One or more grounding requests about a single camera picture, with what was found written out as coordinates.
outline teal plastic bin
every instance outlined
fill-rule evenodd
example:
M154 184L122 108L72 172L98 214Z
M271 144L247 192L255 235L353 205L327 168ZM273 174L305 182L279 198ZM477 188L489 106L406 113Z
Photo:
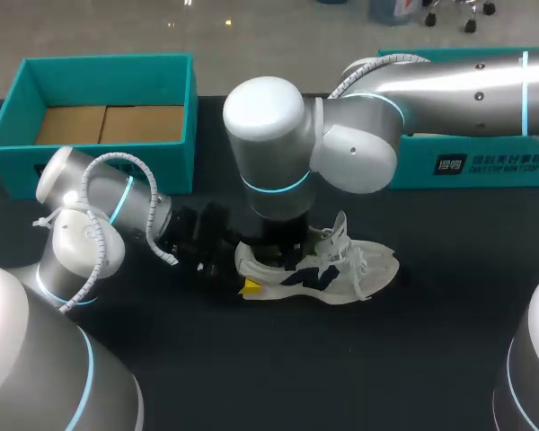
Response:
M60 145L35 145L48 107L184 107L180 142L72 145L91 156L123 151L142 159L166 194L191 193L198 119L192 57L186 54L27 58L0 110L0 178L11 198L34 198ZM139 179L127 162L110 163Z
M451 61L538 49L392 49L379 56L408 53ZM403 136L391 183L393 189L534 186L539 186L539 141L530 136Z

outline black table surface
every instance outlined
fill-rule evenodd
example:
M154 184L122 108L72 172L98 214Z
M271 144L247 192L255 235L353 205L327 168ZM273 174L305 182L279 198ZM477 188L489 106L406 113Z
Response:
M222 120L199 100L194 192L255 228ZM349 234L396 250L402 269L375 299L240 302L127 244L119 273L75 320L137 377L146 431L492 430L491 392L539 282L539 189L384 190L321 181L312 225L343 208ZM37 261L47 214L0 183L0 267Z

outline sneaker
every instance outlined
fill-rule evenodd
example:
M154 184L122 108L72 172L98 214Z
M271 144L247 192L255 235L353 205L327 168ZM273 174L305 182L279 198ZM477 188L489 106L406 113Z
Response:
M332 229L310 228L304 257L295 270L285 270L279 263L276 247L240 242L235 267L246 278L240 294L251 300L307 295L332 305L369 299L393 280L399 262L382 244L351 240L347 224L340 211Z

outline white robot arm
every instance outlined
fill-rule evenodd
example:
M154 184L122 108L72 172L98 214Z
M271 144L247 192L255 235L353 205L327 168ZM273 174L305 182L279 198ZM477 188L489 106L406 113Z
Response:
M224 121L251 205L286 222L313 203L312 174L371 193L397 166L402 134L539 135L539 51L430 63L411 55L349 67L331 96L274 77L236 87Z

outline floor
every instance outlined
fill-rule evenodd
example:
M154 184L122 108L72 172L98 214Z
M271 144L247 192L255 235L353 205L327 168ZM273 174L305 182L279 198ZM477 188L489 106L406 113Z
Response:
M257 75L326 92L357 58L380 48L539 46L539 0L498 0L477 33L447 4L437 27L385 27L367 0L0 0L0 98L22 57L190 52L199 94L228 94Z

